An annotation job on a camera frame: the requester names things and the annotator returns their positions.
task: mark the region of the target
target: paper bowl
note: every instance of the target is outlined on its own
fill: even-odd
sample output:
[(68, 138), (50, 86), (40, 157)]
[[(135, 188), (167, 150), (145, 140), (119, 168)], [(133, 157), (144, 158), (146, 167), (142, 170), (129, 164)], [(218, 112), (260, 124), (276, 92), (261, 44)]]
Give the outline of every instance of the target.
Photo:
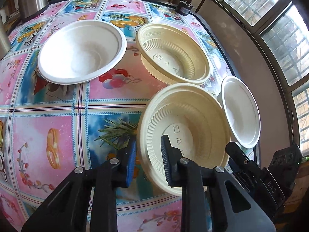
[(228, 122), (218, 101), (196, 85), (174, 84), (157, 92), (138, 123), (137, 146), (146, 176), (162, 191), (182, 196), (165, 178), (161, 136), (198, 165), (226, 166), (225, 145), (231, 140)]
[(166, 84), (201, 85), (210, 74), (203, 49), (184, 32), (160, 23), (143, 25), (136, 44), (146, 69)]
[(248, 87), (240, 79), (228, 76), (222, 81), (217, 99), (226, 114), (232, 140), (244, 148), (253, 148), (260, 138), (261, 119)]
[(81, 20), (52, 34), (38, 56), (38, 70), (54, 84), (79, 84), (113, 68), (127, 49), (126, 37), (116, 26)]

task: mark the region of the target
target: white bowl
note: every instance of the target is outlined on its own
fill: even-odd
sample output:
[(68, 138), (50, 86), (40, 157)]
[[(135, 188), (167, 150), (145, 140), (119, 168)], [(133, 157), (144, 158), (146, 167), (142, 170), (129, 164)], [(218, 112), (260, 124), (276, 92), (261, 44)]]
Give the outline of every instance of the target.
[(146, 69), (166, 84), (201, 85), (210, 75), (204, 50), (186, 33), (161, 23), (143, 25), (136, 44)]
[(81, 20), (55, 32), (42, 46), (38, 70), (55, 84), (90, 81), (113, 68), (123, 57), (127, 41), (116, 26)]
[(261, 133), (261, 119), (255, 99), (238, 78), (227, 76), (217, 97), (229, 122), (232, 140), (244, 148), (253, 148)]
[(165, 178), (161, 136), (198, 165), (226, 166), (225, 145), (231, 140), (228, 122), (218, 101), (201, 87), (179, 83), (157, 92), (140, 117), (137, 148), (146, 176), (162, 191), (182, 196), (182, 188), (171, 188)]

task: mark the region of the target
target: pink tile pattern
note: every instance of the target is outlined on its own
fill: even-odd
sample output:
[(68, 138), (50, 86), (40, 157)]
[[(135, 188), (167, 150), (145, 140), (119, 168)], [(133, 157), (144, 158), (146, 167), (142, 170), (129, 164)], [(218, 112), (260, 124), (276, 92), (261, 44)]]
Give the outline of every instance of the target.
[[(65, 25), (84, 19), (110, 21), (125, 32), (123, 59), (85, 84), (47, 82), (37, 70), (42, 44)], [(146, 70), (135, 44), (136, 32), (151, 22), (171, 25), (205, 49), (212, 71), (201, 87), (218, 95), (222, 79), (231, 74), (225, 60), (210, 36), (201, 37), (208, 33), (194, 15), (183, 17), (171, 7), (141, 0), (63, 1), (10, 34), (13, 48), (0, 61), (0, 159), (5, 165), (0, 211), (18, 231), (75, 167), (96, 167), (113, 156), (115, 144), (101, 145), (99, 129), (126, 125), (135, 132), (148, 100), (167, 86)], [(125, 147), (127, 142), (122, 138), (116, 143)], [(179, 232), (181, 199), (155, 188), (138, 157), (135, 163), (130, 188), (117, 190), (118, 230)]]

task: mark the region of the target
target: bowl rim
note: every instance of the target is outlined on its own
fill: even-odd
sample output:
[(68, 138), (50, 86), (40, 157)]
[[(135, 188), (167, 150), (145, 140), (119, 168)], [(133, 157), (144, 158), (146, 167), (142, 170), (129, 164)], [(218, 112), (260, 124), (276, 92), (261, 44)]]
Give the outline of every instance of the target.
[[(44, 48), (44, 46), (46, 45), (46, 43), (50, 40), (50, 39), (54, 39), (56, 37), (58, 37), (59, 34), (62, 33), (62, 31), (66, 30), (67, 28), (70, 28), (74, 25), (79, 25), (79, 24), (87, 24), (87, 23), (95, 23), (95, 24), (101, 24), (102, 26), (105, 25), (106, 28), (113, 28), (116, 30), (116, 32), (118, 33), (118, 35), (115, 35), (118, 39), (118, 43), (119, 43), (119, 48), (117, 51), (117, 54), (115, 55), (115, 57), (112, 59), (111, 62), (109, 62), (107, 65), (105, 65), (104, 67), (91, 72), (85, 76), (80, 76), (80, 77), (75, 77), (75, 78), (58, 78), (52, 75), (49, 75), (47, 72), (45, 72), (42, 69), (42, 64), (41, 64), (41, 54), (42, 54), (42, 49)], [(97, 77), (99, 77), (100, 75), (106, 73), (107, 71), (109, 71), (111, 68), (113, 68), (115, 65), (117, 65), (120, 60), (123, 58), (125, 52), (127, 49), (127, 40), (126, 37), (124, 35), (124, 33), (115, 25), (109, 23), (109, 22), (105, 22), (105, 21), (100, 21), (100, 20), (94, 20), (94, 19), (86, 19), (86, 20), (80, 20), (80, 21), (75, 21), (72, 22), (64, 27), (62, 27), (60, 30), (58, 30), (57, 32), (55, 32), (54, 34), (52, 34), (46, 41), (45, 43), (42, 45), (39, 55), (38, 55), (38, 60), (37, 60), (37, 68), (39, 73), (42, 75), (42, 77), (44, 79), (46, 79), (49, 82), (52, 82), (54, 84), (60, 84), (60, 85), (72, 85), (72, 84), (81, 84), (81, 83), (85, 83), (87, 81), (93, 80)]]
[[(201, 87), (194, 85), (194, 84), (190, 84), (190, 83), (178, 83), (178, 84), (173, 84), (173, 85), (169, 85), (163, 89), (161, 89), (160, 91), (158, 91), (147, 103), (145, 110), (143, 111), (143, 113), (140, 116), (139, 119), (139, 123), (138, 123), (138, 129), (137, 129), (137, 152), (140, 158), (140, 162), (142, 165), (142, 168), (146, 174), (146, 176), (149, 178), (149, 180), (151, 182), (153, 182), (159, 189), (161, 189), (162, 191), (164, 191), (165, 193), (169, 193), (175, 196), (182, 196), (182, 191), (181, 188), (176, 187), (176, 188), (171, 188), (169, 187), (167, 184), (162, 183), (162, 177), (160, 177), (158, 175), (157, 172), (155, 172), (155, 169), (153, 168), (151, 162), (150, 162), (150, 158), (149, 158), (149, 154), (147, 152), (147, 146), (146, 146), (146, 130), (149, 126), (150, 120), (151, 120), (151, 114), (153, 112), (153, 107), (158, 105), (158, 101), (160, 100), (160, 98), (162, 97), (163, 94), (167, 93), (168, 91), (173, 91), (175, 89), (181, 89), (181, 88), (187, 88), (190, 89), (191, 91), (196, 91), (197, 93), (202, 93), (203, 95), (205, 95), (205, 97), (207, 97), (208, 99), (210, 99), (213, 104), (216, 107), (219, 107), (221, 109), (222, 112), (222, 116), (221, 119), (223, 122), (225, 122), (225, 130), (226, 130), (226, 144), (228, 144), (231, 141), (231, 130), (230, 130), (230, 126), (227, 122), (227, 119), (225, 117), (225, 113), (222, 110), (222, 107), (220, 105), (220, 103), (217, 101), (217, 99), (215, 99), (213, 96), (211, 96), (208, 92), (206, 92), (204, 89), (202, 89)], [(229, 156), (227, 153), (224, 152), (224, 155), (222, 157), (222, 161), (221, 161), (221, 166), (226, 166), (229, 160)]]
[[(161, 66), (159, 66), (156, 62), (154, 62), (152, 60), (152, 58), (150, 58), (150, 56), (147, 54), (146, 49), (144, 48), (144, 46), (141, 43), (143, 31), (145, 29), (149, 28), (149, 27), (160, 27), (160, 28), (172, 30), (172, 31), (176, 32), (177, 34), (182, 35), (184, 37), (185, 41), (189, 42), (188, 45), (193, 45), (196, 49), (201, 51), (201, 54), (203, 54), (205, 56), (205, 61), (207, 61), (206, 62), (207, 64), (205, 64), (206, 69), (205, 69), (205, 73), (203, 74), (203, 76), (198, 78), (198, 79), (187, 79), (187, 78), (184, 78), (184, 77), (181, 77), (181, 76), (178, 76), (176, 74), (172, 74), (172, 73), (166, 71)], [(148, 24), (145, 24), (136, 33), (135, 42), (136, 42), (136, 45), (137, 45), (141, 55), (146, 59), (146, 61), (151, 66), (153, 66), (161, 74), (165, 75), (169, 79), (172, 79), (172, 80), (174, 80), (178, 83), (190, 83), (190, 84), (201, 85), (201, 84), (206, 82), (206, 80), (209, 78), (209, 76), (211, 74), (211, 65), (210, 65), (211, 61), (210, 61), (209, 57), (207, 56), (205, 50), (194, 39), (192, 39), (189, 35), (187, 35), (186, 33), (182, 32), (181, 30), (174, 28), (170, 25), (166, 25), (166, 24), (163, 24), (163, 23), (148, 23)]]
[[(258, 132), (256, 132), (254, 138), (253, 138), (253, 141), (250, 142), (250, 143), (243, 143), (239, 136), (237, 135), (237, 133), (235, 132), (234, 128), (232, 127), (232, 124), (231, 124), (231, 121), (230, 119), (228, 118), (227, 116), (227, 106), (226, 106), (226, 103), (225, 103), (225, 86), (227, 84), (227, 82), (229, 81), (232, 81), (232, 82), (235, 82), (236, 84), (238, 84), (244, 91), (245, 93), (247, 94), (248, 98), (250, 99), (251, 101), (251, 104), (254, 108), (254, 114), (256, 117), (258, 117)], [(257, 142), (259, 141), (259, 138), (260, 138), (260, 134), (261, 134), (261, 117), (260, 117), (260, 112), (259, 112), (259, 108), (257, 107), (257, 103), (251, 93), (251, 91), (249, 90), (249, 88), (245, 85), (244, 82), (242, 82), (239, 78), (237, 77), (234, 77), (234, 76), (227, 76), (223, 79), (222, 81), (222, 84), (221, 84), (221, 96), (222, 96), (222, 108), (226, 114), (226, 118), (228, 120), (228, 123), (230, 125), (230, 129), (231, 129), (231, 132), (233, 133), (234, 137), (236, 138), (237, 142), (244, 148), (246, 149), (251, 149), (253, 147), (256, 146)]]

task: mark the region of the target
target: wall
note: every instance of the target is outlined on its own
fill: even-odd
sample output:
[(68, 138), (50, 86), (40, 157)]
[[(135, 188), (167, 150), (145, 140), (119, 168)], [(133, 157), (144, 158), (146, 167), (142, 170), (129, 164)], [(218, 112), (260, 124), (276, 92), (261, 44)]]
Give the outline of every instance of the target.
[[(200, 0), (193, 0), (197, 7)], [(261, 163), (268, 167), (275, 151), (289, 146), (285, 110), (275, 80), (246, 32), (223, 9), (206, 0), (199, 14), (209, 24), (251, 90), (261, 115)]]

